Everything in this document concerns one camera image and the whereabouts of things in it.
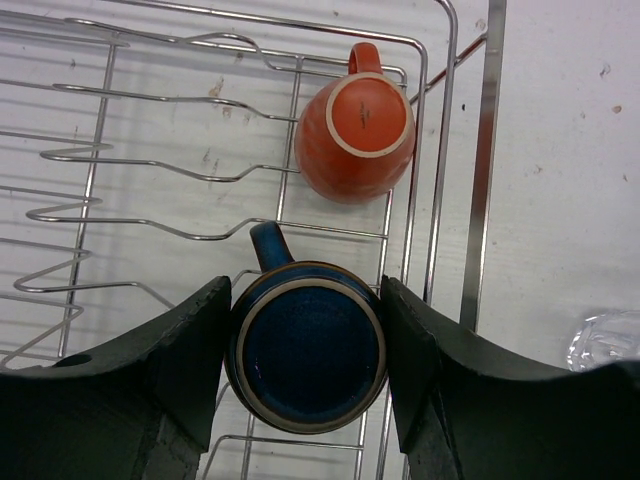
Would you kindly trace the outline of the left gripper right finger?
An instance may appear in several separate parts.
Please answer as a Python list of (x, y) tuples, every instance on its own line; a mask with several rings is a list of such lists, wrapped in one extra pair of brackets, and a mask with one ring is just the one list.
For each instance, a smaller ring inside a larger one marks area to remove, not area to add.
[(496, 345), (384, 277), (400, 450), (414, 479), (635, 479), (639, 365), (582, 373)]

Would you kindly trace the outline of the small blue cup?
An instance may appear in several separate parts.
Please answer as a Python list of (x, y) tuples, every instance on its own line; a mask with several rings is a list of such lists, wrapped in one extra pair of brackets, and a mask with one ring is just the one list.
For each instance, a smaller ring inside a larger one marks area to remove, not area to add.
[(340, 266), (294, 260), (273, 221), (253, 226), (250, 237), (261, 274), (231, 310), (232, 388), (276, 429), (339, 429), (367, 410), (386, 378), (380, 299)]

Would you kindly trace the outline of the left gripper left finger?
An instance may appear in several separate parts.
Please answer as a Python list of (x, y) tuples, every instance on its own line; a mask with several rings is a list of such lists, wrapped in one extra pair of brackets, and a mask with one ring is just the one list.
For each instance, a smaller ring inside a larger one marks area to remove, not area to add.
[(5, 479), (193, 479), (208, 450), (231, 282), (50, 367), (1, 374)]

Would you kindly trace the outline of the clear glass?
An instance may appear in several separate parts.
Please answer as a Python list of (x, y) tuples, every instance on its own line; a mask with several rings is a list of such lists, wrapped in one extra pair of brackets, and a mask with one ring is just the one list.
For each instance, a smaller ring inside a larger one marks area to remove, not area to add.
[(585, 319), (571, 340), (566, 357), (573, 372), (638, 359), (638, 310), (607, 312)]

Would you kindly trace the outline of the orange cup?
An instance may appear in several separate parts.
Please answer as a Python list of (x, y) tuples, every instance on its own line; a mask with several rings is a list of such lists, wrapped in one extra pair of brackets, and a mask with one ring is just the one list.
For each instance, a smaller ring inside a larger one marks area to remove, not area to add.
[(319, 195), (363, 204), (395, 187), (415, 142), (408, 98), (383, 74), (377, 47), (360, 42), (351, 48), (348, 73), (322, 88), (303, 110), (294, 156)]

